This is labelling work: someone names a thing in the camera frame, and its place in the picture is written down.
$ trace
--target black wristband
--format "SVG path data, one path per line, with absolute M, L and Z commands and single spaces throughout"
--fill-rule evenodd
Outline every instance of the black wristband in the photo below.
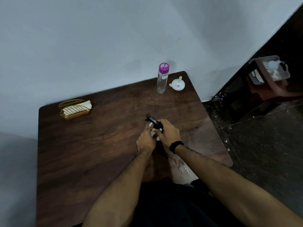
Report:
M 182 143 L 182 141 L 176 141 L 171 144 L 171 146 L 169 147 L 169 150 L 175 154 L 175 149 L 178 145 L 184 145 L 184 143 Z

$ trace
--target gold wire basket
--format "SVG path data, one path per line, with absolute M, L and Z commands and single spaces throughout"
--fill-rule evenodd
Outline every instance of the gold wire basket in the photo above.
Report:
M 72 99 L 60 103 L 60 115 L 65 119 L 72 119 L 81 115 L 88 114 L 90 109 L 85 106 L 79 105 L 80 103 L 85 103 L 85 100 Z

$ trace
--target right hand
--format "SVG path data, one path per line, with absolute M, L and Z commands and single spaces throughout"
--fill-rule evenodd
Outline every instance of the right hand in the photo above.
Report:
M 181 141 L 179 129 L 175 128 L 170 122 L 166 119 L 159 120 L 163 125 L 164 133 L 162 133 L 159 129 L 152 129 L 153 132 L 157 133 L 159 136 L 160 141 L 163 143 L 164 146 L 167 148 L 176 141 Z

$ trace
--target purple bottle cap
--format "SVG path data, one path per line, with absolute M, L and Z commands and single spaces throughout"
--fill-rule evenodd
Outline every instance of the purple bottle cap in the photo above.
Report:
M 160 72 L 161 74 L 166 74 L 166 73 L 168 73 L 168 72 L 169 72 L 169 64 L 167 64 L 167 63 L 161 63 L 161 64 L 159 65 L 159 72 Z

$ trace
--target forearm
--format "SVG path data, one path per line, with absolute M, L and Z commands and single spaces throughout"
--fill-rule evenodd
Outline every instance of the forearm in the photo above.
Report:
M 139 153 L 105 189 L 89 211 L 83 227 L 130 224 L 150 154 L 150 151 Z
M 211 193 L 246 226 L 292 226 L 301 218 L 265 190 L 233 170 L 182 145 L 176 147 L 191 170 Z

